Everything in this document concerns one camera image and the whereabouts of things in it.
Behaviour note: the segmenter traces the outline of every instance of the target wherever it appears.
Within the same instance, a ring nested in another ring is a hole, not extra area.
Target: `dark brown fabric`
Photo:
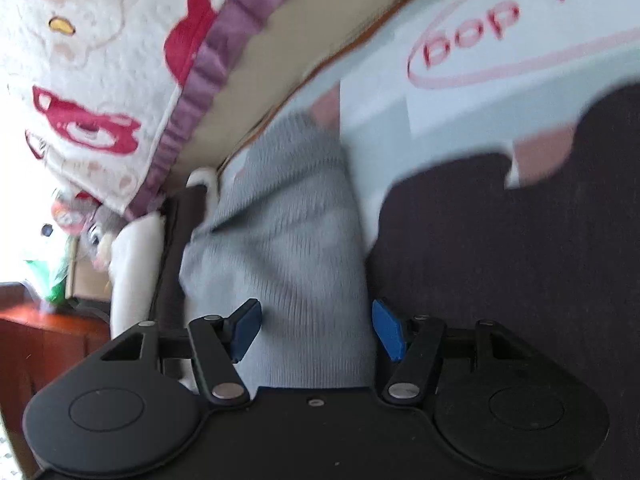
[[[478,155],[389,192],[367,260],[371,299],[454,327],[496,319],[591,385],[609,438],[598,478],[640,475],[640,85],[594,104],[552,176],[505,189]]]
[[[178,275],[182,253],[191,239],[191,233],[204,219],[207,187],[186,187],[162,204],[165,216],[164,250],[160,275],[149,319],[155,319],[161,330],[184,327],[184,292]]]

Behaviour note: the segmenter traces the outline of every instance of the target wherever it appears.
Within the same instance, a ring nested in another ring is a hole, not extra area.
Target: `yellow nose print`
[[[49,28],[65,36],[72,36],[76,33],[76,28],[72,23],[68,19],[60,16],[55,16],[49,20]]]

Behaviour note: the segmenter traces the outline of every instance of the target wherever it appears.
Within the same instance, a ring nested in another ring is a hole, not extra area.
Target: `red oval outline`
[[[418,76],[411,72],[411,62],[414,59],[416,53],[422,48],[426,42],[428,36],[433,33],[433,29],[439,26],[444,20],[452,15],[462,4],[467,0],[454,0],[444,9],[442,9],[438,15],[429,24],[427,29],[420,35],[414,47],[411,49],[409,58],[406,64],[407,78],[416,88],[428,89],[428,90],[440,90],[445,88],[459,88],[463,86],[470,86],[478,83],[484,83],[487,81],[502,79],[507,77],[514,77],[529,72],[535,72],[536,70],[544,70],[555,65],[566,63],[574,59],[580,59],[581,57],[589,56],[591,54],[597,54],[604,50],[609,50],[620,44],[630,43],[631,41],[640,40],[640,27],[624,30],[623,32],[617,32],[611,36],[604,38],[598,38],[597,40],[587,41],[586,43],[579,43],[574,46],[568,47],[564,50],[558,50],[542,56],[533,57],[524,61],[516,63],[495,66],[479,72],[473,72],[471,74],[460,76],[446,76],[446,77],[424,77]]]

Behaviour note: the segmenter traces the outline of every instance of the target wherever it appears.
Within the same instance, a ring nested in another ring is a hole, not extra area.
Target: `stuffed animal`
[[[111,263],[111,245],[127,221],[107,206],[101,205],[87,228],[82,231],[81,242],[95,270],[105,272]]]

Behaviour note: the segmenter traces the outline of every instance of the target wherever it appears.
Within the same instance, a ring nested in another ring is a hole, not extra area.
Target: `gray garment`
[[[184,251],[186,320],[262,303],[238,372],[258,386],[373,382],[375,344],[356,203],[337,135],[297,114],[251,147],[244,173]]]

